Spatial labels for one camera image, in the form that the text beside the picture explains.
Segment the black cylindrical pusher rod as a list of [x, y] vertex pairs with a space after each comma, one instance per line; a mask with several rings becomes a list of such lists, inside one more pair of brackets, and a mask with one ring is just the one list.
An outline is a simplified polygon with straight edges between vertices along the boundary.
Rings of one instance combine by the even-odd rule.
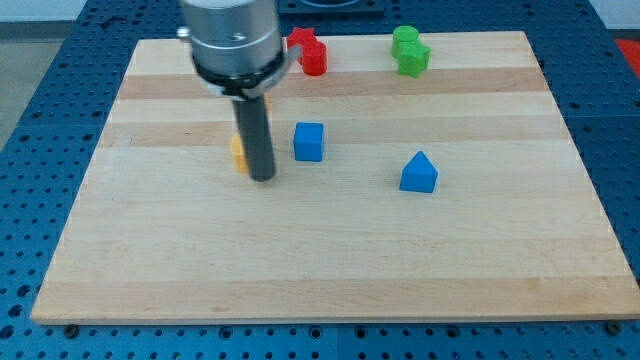
[[265, 100], [257, 97], [232, 104], [249, 176], [257, 182], [268, 181], [276, 168]]

